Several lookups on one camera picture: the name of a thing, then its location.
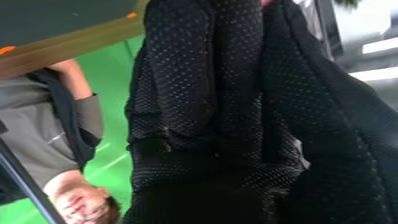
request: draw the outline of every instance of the perforated fabric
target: perforated fabric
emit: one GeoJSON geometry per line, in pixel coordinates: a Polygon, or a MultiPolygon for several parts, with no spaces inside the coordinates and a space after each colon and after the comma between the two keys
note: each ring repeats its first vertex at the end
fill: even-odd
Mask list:
{"type": "Polygon", "coordinates": [[[396,114],[323,58],[298,6],[259,12],[258,0],[151,1],[124,223],[396,222],[396,114]]]}
{"type": "Polygon", "coordinates": [[[265,88],[311,161],[282,223],[394,223],[396,178],[385,160],[398,161],[398,148],[385,135],[398,134],[396,114],[321,57],[295,4],[275,1],[266,10],[265,88]]]}

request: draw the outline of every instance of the cloth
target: cloth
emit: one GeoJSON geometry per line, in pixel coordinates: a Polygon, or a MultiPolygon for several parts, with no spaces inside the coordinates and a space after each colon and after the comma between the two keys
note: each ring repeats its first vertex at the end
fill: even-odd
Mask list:
{"type": "Polygon", "coordinates": [[[153,0],[133,77],[126,224],[398,222],[398,115],[291,0],[153,0]]]}
{"type": "MultiPolygon", "coordinates": [[[[27,76],[2,80],[0,97],[0,120],[9,129],[2,139],[43,188],[62,172],[80,169],[48,87],[27,76]]],[[[76,109],[80,127],[101,138],[98,96],[76,101],[76,109]]]]}

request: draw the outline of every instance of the metal pole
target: metal pole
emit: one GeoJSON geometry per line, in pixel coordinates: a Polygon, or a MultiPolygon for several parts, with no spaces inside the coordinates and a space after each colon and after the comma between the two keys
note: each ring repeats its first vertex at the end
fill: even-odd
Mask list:
{"type": "MultiPolygon", "coordinates": [[[[0,134],[3,134],[5,132],[7,132],[7,127],[0,120],[0,134]]],[[[51,205],[51,202],[48,200],[48,197],[46,197],[46,195],[41,191],[41,188],[34,182],[34,179],[28,175],[27,169],[19,163],[19,160],[14,156],[14,153],[9,149],[9,146],[5,145],[2,138],[0,138],[0,164],[2,164],[3,169],[11,175],[14,182],[19,186],[21,191],[34,202],[34,205],[41,211],[41,214],[48,220],[48,223],[50,224],[66,224],[64,219],[55,210],[55,207],[51,205]]]]}

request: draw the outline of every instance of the black jacket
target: black jacket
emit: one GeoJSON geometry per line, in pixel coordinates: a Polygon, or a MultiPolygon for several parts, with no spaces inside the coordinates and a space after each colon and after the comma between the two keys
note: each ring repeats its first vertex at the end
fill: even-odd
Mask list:
{"type": "MultiPolygon", "coordinates": [[[[74,154],[74,159],[83,170],[89,160],[94,158],[94,147],[99,144],[99,140],[90,133],[78,128],[76,123],[76,107],[74,99],[66,89],[57,75],[50,70],[39,70],[28,74],[34,81],[48,85],[53,106],[57,110],[57,116],[60,118],[66,136],[69,140],[69,146],[74,154]]],[[[18,186],[11,180],[5,170],[0,168],[0,205],[9,204],[16,200],[23,199],[25,195],[18,189],[18,186]]]]}

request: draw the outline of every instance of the person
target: person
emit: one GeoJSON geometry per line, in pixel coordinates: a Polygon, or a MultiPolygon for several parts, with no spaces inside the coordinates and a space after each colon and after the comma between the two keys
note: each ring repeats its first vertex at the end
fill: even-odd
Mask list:
{"type": "Polygon", "coordinates": [[[149,2],[126,224],[398,222],[396,112],[263,2],[149,2]]]}
{"type": "MultiPolygon", "coordinates": [[[[0,120],[7,127],[0,137],[67,224],[114,224],[119,204],[82,174],[103,136],[99,99],[78,62],[66,60],[48,69],[0,80],[0,120]]],[[[3,170],[0,173],[0,189],[7,189],[0,195],[14,195],[3,198],[11,203],[21,196],[3,170]]]]}

